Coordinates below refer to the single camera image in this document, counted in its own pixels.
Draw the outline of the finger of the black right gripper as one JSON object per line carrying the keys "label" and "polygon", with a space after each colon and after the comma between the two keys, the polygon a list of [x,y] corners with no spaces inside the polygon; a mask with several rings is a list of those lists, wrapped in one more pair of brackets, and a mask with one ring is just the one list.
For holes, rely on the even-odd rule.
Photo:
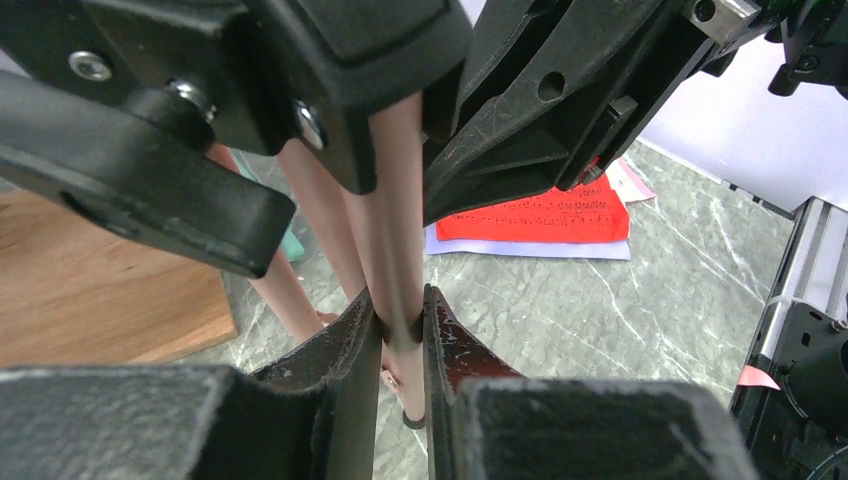
{"label": "finger of the black right gripper", "polygon": [[424,221],[595,179],[696,65],[683,1],[487,1]]}

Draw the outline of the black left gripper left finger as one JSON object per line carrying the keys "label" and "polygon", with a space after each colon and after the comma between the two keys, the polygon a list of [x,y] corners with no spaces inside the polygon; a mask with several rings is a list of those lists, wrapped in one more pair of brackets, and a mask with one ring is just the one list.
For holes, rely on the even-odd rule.
{"label": "black left gripper left finger", "polygon": [[274,363],[1,374],[5,479],[368,479],[378,320],[367,293]]}

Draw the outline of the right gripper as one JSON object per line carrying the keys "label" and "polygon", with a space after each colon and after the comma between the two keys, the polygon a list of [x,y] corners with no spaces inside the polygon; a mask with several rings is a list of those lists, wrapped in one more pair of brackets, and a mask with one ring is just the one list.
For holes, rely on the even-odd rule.
{"label": "right gripper", "polygon": [[570,158],[591,182],[636,137],[750,193],[847,188],[843,1],[574,1]]}

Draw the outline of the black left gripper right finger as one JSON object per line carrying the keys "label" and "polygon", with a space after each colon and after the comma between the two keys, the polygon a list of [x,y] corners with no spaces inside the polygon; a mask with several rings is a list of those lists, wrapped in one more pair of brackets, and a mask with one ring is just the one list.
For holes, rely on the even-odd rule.
{"label": "black left gripper right finger", "polygon": [[674,381],[529,378],[427,286],[422,313],[433,479],[754,479],[728,412]]}

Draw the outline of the red sheet music page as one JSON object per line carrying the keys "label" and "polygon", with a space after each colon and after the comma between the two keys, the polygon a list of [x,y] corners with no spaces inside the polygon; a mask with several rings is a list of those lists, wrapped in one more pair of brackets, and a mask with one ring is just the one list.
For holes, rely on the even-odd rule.
{"label": "red sheet music page", "polygon": [[454,214],[435,224],[440,240],[524,243],[611,243],[630,235],[630,217],[606,177],[568,191]]}

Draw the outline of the pink music stand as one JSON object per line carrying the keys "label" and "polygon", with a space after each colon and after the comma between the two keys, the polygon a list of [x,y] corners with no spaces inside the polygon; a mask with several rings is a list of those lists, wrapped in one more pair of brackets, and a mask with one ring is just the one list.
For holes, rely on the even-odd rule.
{"label": "pink music stand", "polygon": [[226,196],[228,152],[301,207],[384,380],[426,416],[423,138],[446,140],[472,39],[457,1],[5,1],[1,175],[117,236],[250,278],[319,318]]}

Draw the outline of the lavender sheet music page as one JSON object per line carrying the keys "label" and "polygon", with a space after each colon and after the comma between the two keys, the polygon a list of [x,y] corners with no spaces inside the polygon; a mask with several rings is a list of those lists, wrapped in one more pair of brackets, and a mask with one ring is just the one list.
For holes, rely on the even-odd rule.
{"label": "lavender sheet music page", "polygon": [[489,240],[457,239],[439,240],[435,225],[424,229],[425,253],[441,255],[449,253],[474,253],[482,255],[557,258],[598,259],[629,261],[631,250],[627,241],[611,243],[533,243],[501,242]]}

